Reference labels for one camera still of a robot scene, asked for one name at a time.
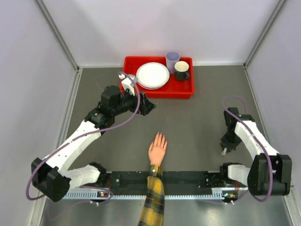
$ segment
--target gray floor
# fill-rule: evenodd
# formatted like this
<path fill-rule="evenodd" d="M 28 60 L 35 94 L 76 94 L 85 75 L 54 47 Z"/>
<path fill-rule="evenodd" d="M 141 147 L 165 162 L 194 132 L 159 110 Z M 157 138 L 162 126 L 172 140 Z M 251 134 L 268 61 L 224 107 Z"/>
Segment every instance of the gray floor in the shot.
<path fill-rule="evenodd" d="M 69 133 L 79 126 L 86 114 L 100 100 L 100 94 L 108 85 L 118 85 L 118 68 L 84 69 L 79 84 Z M 218 170 L 224 162 L 240 162 L 250 166 L 251 158 L 240 145 L 236 152 L 220 157 L 220 138 L 226 131 L 221 100 L 228 95 L 238 95 L 248 104 L 249 113 L 259 124 L 259 116 L 242 66 L 194 67 L 195 95 L 189 100 L 153 99 L 157 104 L 147 116 L 137 115 L 127 125 L 104 134 L 90 145 L 75 161 L 73 168 L 92 161 L 101 163 L 107 170 L 147 170 L 147 150 L 158 131 L 165 133 L 168 149 L 163 161 L 164 170 Z M 227 102 L 243 112 L 237 100 Z M 123 122 L 131 113 L 116 118 Z M 46 207 L 51 216 L 69 209 L 77 201 L 49 200 Z M 46 214 L 42 226 L 81 225 L 137 225 L 144 201 L 111 201 L 95 207 L 80 204 L 56 221 L 49 221 Z M 283 197 L 271 197 L 260 203 L 247 195 L 235 206 L 208 204 L 197 201 L 166 201 L 166 226 L 289 226 Z"/>

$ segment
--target cup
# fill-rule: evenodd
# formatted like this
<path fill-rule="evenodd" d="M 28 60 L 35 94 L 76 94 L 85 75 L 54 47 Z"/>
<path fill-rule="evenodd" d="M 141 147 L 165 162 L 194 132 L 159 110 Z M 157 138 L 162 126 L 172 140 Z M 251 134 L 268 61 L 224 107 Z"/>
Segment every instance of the cup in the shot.
<path fill-rule="evenodd" d="M 175 69 L 175 79 L 178 81 L 185 81 L 190 79 L 190 74 L 188 73 L 189 64 L 185 61 L 179 61 L 174 65 Z"/>
<path fill-rule="evenodd" d="M 165 58 L 169 73 L 174 74 L 174 65 L 180 60 L 180 54 L 177 52 L 168 52 Z"/>

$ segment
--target plate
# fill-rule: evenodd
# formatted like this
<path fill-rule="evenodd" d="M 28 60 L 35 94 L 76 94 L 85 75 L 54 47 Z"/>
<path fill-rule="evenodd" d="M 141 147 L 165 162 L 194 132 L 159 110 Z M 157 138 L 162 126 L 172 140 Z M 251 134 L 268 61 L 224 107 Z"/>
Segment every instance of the plate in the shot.
<path fill-rule="evenodd" d="M 158 89 L 167 83 L 169 70 L 163 64 L 151 62 L 139 67 L 136 77 L 142 87 L 146 89 Z"/>

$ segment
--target red tray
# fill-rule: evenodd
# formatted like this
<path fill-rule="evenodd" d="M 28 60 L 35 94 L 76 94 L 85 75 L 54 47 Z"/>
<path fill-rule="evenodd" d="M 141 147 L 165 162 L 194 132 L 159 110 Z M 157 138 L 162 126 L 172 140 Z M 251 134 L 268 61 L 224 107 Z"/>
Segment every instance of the red tray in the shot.
<path fill-rule="evenodd" d="M 194 79 L 192 59 L 190 57 L 181 57 L 182 61 L 189 64 L 190 79 L 187 81 L 177 81 L 174 74 L 171 74 L 168 82 L 161 88 L 149 90 L 138 85 L 140 91 L 144 91 L 148 98 L 177 98 L 189 99 L 194 94 Z M 166 65 L 164 56 L 127 56 L 124 61 L 123 72 L 136 75 L 138 68 L 149 62 L 158 62 Z"/>

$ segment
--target hand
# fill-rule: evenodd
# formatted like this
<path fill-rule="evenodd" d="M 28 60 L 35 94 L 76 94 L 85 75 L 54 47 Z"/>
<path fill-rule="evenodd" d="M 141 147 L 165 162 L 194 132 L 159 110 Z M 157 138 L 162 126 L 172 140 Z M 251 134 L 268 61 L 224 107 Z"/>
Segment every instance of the hand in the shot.
<path fill-rule="evenodd" d="M 150 164 L 160 166 L 164 158 L 167 141 L 162 133 L 157 133 L 155 140 L 150 144 L 149 158 Z"/>

